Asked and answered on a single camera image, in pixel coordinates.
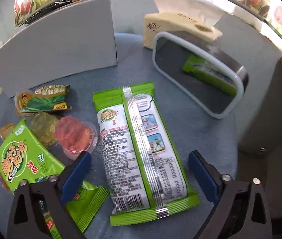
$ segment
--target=round table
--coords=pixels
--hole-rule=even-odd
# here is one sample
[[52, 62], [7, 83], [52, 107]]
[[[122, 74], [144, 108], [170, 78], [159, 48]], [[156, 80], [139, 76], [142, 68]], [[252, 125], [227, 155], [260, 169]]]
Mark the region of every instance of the round table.
[[[164, 219], [113, 227], [109, 221], [113, 204], [108, 197], [90, 223], [85, 235], [87, 238], [102, 239], [193, 238], [209, 215], [213, 204], [206, 200], [193, 174], [189, 172], [188, 154], [198, 150], [220, 173], [235, 176], [237, 145], [234, 114], [231, 113], [221, 120], [209, 116], [154, 68], [152, 51], [142, 47], [142, 36], [116, 33], [115, 40], [117, 66], [66, 76], [44, 85], [70, 84], [68, 103], [72, 105], [72, 109], [64, 114], [73, 115], [79, 120], [90, 121], [98, 128], [92, 93], [124, 85], [153, 82], [156, 105], [178, 150], [189, 184], [198, 192], [201, 202], [198, 206]], [[17, 123], [18, 120], [19, 117], [14, 113], [14, 99], [2, 93], [0, 95], [0, 128], [8, 123]], [[71, 160], [62, 153], [60, 145], [50, 152], [64, 164], [71, 163]], [[107, 187], [100, 144], [92, 154], [92, 168], [86, 180], [92, 184]], [[6, 191], [0, 184], [0, 231], [4, 236], [7, 232], [12, 200], [12, 193]]]

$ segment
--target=metal bolt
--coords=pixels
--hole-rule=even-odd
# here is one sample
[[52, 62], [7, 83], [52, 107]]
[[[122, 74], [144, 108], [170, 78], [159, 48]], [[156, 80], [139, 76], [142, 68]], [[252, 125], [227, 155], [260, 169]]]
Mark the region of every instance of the metal bolt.
[[222, 180], [226, 181], [226, 182], [229, 182], [230, 180], [232, 180], [232, 177], [229, 176], [228, 174], [223, 174], [222, 175]]
[[55, 182], [57, 179], [58, 179], [58, 175], [51, 175], [51, 176], [49, 177], [49, 181], [50, 181], [50, 182]]
[[27, 180], [21, 180], [21, 181], [19, 182], [19, 185], [20, 185], [20, 186], [24, 186], [24, 185], [26, 185], [27, 183], [28, 183]]
[[256, 185], [261, 184], [261, 181], [257, 178], [253, 178], [253, 183], [255, 183]]

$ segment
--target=barcode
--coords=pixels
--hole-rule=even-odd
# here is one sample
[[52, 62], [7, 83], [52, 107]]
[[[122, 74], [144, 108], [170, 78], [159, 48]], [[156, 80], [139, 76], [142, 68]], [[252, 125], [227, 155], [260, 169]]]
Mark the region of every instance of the barcode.
[[113, 199], [116, 212], [137, 210], [143, 208], [141, 194]]

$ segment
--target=blue gripper pad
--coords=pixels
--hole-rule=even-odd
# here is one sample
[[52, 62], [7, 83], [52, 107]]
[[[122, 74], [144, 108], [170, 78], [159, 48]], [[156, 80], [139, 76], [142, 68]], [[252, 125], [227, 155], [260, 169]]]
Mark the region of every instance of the blue gripper pad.
[[193, 152], [188, 156], [188, 166], [198, 181], [206, 199], [209, 202], [217, 204], [220, 201], [218, 186], [200, 159]]
[[62, 185], [62, 192], [60, 197], [62, 205], [70, 202], [76, 195], [79, 187], [82, 185], [85, 176], [90, 170], [90, 167], [91, 155], [87, 152]]

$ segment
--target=green and gold snack packet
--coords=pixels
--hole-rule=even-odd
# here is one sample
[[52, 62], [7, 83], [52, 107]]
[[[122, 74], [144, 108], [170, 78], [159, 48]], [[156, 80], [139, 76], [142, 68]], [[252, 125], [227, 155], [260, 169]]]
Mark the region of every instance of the green and gold snack packet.
[[111, 225], [166, 217], [199, 203], [154, 101], [153, 83], [93, 94], [109, 191]]
[[[60, 174], [65, 166], [40, 143], [22, 119], [0, 146], [0, 175], [13, 192], [23, 179], [29, 183], [43, 182], [49, 176]], [[103, 187], [83, 181], [72, 201], [65, 205], [79, 229], [84, 232], [108, 195]], [[42, 202], [42, 212], [55, 239], [56, 226]]]
[[66, 102], [70, 85], [49, 85], [35, 90], [21, 112], [60, 111], [71, 109]]

